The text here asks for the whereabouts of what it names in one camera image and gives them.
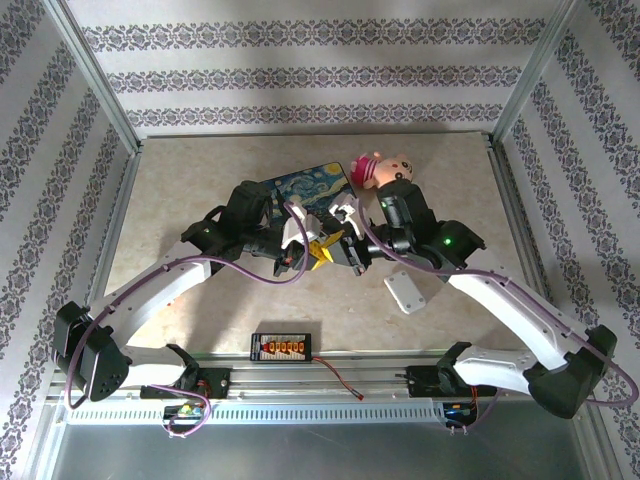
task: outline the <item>patterned wallpaper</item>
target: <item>patterned wallpaper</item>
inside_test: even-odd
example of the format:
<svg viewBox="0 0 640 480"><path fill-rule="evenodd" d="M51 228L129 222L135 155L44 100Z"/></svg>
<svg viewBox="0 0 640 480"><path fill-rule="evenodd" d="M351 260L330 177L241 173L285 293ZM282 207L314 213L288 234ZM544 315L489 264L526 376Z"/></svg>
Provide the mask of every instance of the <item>patterned wallpaper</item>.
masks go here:
<svg viewBox="0 0 640 480"><path fill-rule="evenodd" d="M141 137L490 131L556 4L67 1Z"/></svg>
<svg viewBox="0 0 640 480"><path fill-rule="evenodd" d="M128 154L38 0L0 2L0 479L22 478L55 312L86 298Z"/></svg>
<svg viewBox="0 0 640 480"><path fill-rule="evenodd" d="M618 336L640 381L640 8L580 6L504 142L555 303ZM600 399L628 385L609 375ZM601 409L625 478L640 478L640 406Z"/></svg>

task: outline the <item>red wire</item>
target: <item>red wire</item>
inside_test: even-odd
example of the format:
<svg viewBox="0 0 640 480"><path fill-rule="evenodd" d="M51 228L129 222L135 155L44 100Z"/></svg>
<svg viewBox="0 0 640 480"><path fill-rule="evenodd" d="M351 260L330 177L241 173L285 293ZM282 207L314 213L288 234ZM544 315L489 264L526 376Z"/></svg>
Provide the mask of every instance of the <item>red wire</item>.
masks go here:
<svg viewBox="0 0 640 480"><path fill-rule="evenodd" d="M364 399L364 395L362 395L355 388L353 388L351 385L349 385L342 378L342 376L338 373L338 371L335 368L333 368L333 366L329 362L327 362L326 360L324 360L323 358L320 358L320 357L313 357L312 360L315 360L316 362L323 364L325 367L327 367L329 370L331 370L333 372L333 374L336 377L338 377L338 380L340 380L340 383L342 383L344 388L346 388L347 390L349 390L349 392L351 392L351 395L353 395L354 397L356 397L360 401L362 401Z"/></svg>

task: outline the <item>black bracket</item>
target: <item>black bracket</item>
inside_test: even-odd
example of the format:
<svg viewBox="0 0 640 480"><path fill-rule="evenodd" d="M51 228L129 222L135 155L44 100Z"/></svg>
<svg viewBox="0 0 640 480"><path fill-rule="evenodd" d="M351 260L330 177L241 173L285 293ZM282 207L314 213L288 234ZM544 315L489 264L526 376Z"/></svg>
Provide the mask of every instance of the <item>black bracket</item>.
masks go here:
<svg viewBox="0 0 640 480"><path fill-rule="evenodd" d="M471 397L471 387L456 385L454 388L443 388L435 365L410 365L405 370L410 398L451 398ZM493 397L497 389L486 385L479 385L479 397Z"/></svg>
<svg viewBox="0 0 640 480"><path fill-rule="evenodd" d="M172 386L180 390L195 392L205 395L207 398L223 399L229 393L230 368L201 368L198 362L178 345L169 344L170 348L184 361L186 368L180 378ZM167 399L167 398L190 398L184 395L165 392L153 387L141 387L140 398Z"/></svg>

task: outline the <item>battery charger board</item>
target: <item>battery charger board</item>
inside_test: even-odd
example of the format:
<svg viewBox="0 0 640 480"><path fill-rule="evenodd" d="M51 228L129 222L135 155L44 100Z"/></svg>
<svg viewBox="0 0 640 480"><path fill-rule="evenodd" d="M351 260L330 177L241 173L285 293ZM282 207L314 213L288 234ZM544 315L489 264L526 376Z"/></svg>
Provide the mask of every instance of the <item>battery charger board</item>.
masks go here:
<svg viewBox="0 0 640 480"><path fill-rule="evenodd" d="M254 333L250 360L254 362L310 362L310 333Z"/></svg>

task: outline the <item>white plastic piece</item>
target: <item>white plastic piece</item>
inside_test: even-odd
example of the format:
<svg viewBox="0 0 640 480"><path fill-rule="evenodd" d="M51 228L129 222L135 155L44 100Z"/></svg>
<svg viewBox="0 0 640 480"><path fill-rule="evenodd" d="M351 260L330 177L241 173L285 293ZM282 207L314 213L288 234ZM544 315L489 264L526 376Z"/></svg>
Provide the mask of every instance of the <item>white plastic piece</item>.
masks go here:
<svg viewBox="0 0 640 480"><path fill-rule="evenodd" d="M178 258L200 255L201 253L190 243L176 243L160 260L129 283L93 302L91 316L96 318L122 292L153 270ZM158 275L132 293L112 314L105 318L100 326L113 328L111 338L118 348L122 348L147 320L172 303L183 292L204 282L210 276L211 264L208 260L194 261L174 267L171 271Z"/></svg>
<svg viewBox="0 0 640 480"><path fill-rule="evenodd" d="M398 302L400 310L407 315L426 306L427 301L424 295L420 293L407 272L400 271L389 275L384 279L384 283Z"/></svg>
<svg viewBox="0 0 640 480"><path fill-rule="evenodd" d="M359 240L364 239L364 227L360 221L360 215L358 211L358 201L350 193L343 192L333 199L331 205L329 205L329 213L332 216L336 216L338 213L341 218L338 218L340 223L349 222L353 226L353 230L356 232Z"/></svg>
<svg viewBox="0 0 640 480"><path fill-rule="evenodd" d="M124 347L120 351L132 363L129 365L127 378L118 388L150 384L172 385L184 372L182 359L167 347Z"/></svg>
<svg viewBox="0 0 640 480"><path fill-rule="evenodd" d="M540 295L528 288L524 281L509 275L503 265L487 250L476 250L468 259L469 269L495 271L509 278L509 283L517 283L528 294L536 299L544 308L555 312L555 316L562 315L558 309L545 301ZM574 352L579 347L573 340L565 338L558 325L543 315L529 299L512 293L497 280L480 275L454 275L449 278L449 284L466 293L476 300L498 320L504 323L531 349L540 363L549 370L566 365L564 356L567 352ZM584 326L568 316L562 316L562 322L576 331L584 331Z"/></svg>
<svg viewBox="0 0 640 480"><path fill-rule="evenodd" d="M320 220L313 215L309 215L307 213L307 209L298 202L293 202L291 209L302 221L302 225L304 226L304 230L309 241L312 242L318 238L322 229ZM282 248L286 249L293 241L303 243L302 233L300 232L298 225L296 225L295 220L293 218L288 218L284 224L284 229L282 230Z"/></svg>
<svg viewBox="0 0 640 480"><path fill-rule="evenodd" d="M486 350L471 346L453 365L467 385L492 385L529 395L529 382L523 376L537 359L529 350Z"/></svg>

